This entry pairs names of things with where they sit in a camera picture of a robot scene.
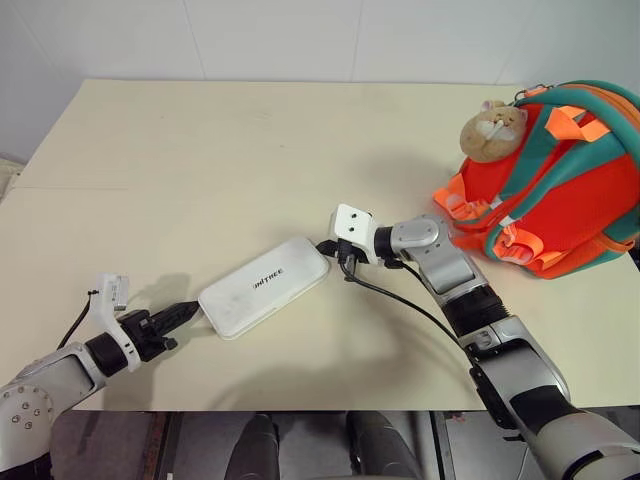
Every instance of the white power bank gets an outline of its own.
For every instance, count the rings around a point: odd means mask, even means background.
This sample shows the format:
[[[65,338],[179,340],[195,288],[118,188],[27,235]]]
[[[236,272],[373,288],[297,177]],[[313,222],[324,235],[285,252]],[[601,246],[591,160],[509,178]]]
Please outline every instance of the white power bank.
[[[329,272],[304,237],[294,237],[205,288],[198,303],[218,335],[231,340],[284,307]]]

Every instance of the stuffed toy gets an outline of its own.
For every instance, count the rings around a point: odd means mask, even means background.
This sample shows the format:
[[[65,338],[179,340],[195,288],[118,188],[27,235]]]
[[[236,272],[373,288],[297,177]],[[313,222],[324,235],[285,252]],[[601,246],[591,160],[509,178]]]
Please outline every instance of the stuffed toy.
[[[486,101],[460,134],[460,148],[475,162],[490,163],[513,153],[524,137],[527,111]]]

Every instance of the table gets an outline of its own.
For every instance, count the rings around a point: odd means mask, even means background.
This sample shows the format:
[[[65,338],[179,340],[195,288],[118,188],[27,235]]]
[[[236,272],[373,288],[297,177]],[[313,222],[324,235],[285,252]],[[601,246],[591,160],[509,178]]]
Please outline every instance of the table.
[[[517,87],[89,80],[0,206],[0,378],[55,348],[97,272],[158,310],[294,236],[326,238],[340,202],[395,223],[435,211],[458,135]],[[553,281],[477,258],[557,363],[578,406],[640,403],[638,273],[625,256]],[[402,271],[372,282],[432,312]],[[98,333],[85,322],[73,339]],[[427,320],[345,284],[320,285],[237,340],[206,319],[180,347],[121,372],[80,408],[483,408],[466,360]]]

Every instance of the red backpack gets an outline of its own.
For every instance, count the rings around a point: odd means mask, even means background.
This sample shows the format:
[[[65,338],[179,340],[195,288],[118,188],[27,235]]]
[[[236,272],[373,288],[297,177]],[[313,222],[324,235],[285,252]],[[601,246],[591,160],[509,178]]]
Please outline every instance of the red backpack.
[[[493,163],[467,158],[434,200],[454,242],[555,278],[619,257],[640,232],[640,97],[575,81],[524,92],[520,147]]]

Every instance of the robotic arm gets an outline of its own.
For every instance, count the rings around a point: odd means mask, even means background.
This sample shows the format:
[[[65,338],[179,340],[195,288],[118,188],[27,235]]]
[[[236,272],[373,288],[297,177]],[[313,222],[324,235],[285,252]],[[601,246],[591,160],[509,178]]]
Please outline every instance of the robotic arm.
[[[487,410],[499,426],[520,431],[548,478],[640,478],[640,444],[571,405],[558,369],[520,319],[509,315],[478,267],[451,243],[444,220],[423,215],[383,227],[370,214],[340,205],[331,230],[338,262],[351,272],[357,261],[418,263],[422,283],[471,361]],[[89,313],[105,332],[37,360],[0,388],[0,480],[49,479],[55,419],[103,388],[107,377],[174,348],[175,340],[164,335],[198,309],[197,302],[185,302],[155,315],[136,310],[116,320],[114,312],[126,307],[127,286],[125,277],[101,275]]]
[[[107,377],[133,371],[177,346],[164,335],[198,310],[197,302],[177,303],[155,315],[126,308],[126,277],[102,274],[89,315],[105,332],[85,344],[72,343],[25,367],[0,388],[0,480],[51,478],[51,428],[66,410],[105,386]]]
[[[509,315],[445,221],[422,215],[392,227],[340,205],[331,233],[338,262],[415,261],[469,357],[469,373],[497,425],[517,429],[549,479],[640,478],[640,444],[606,419],[570,403],[567,384],[521,320]]]

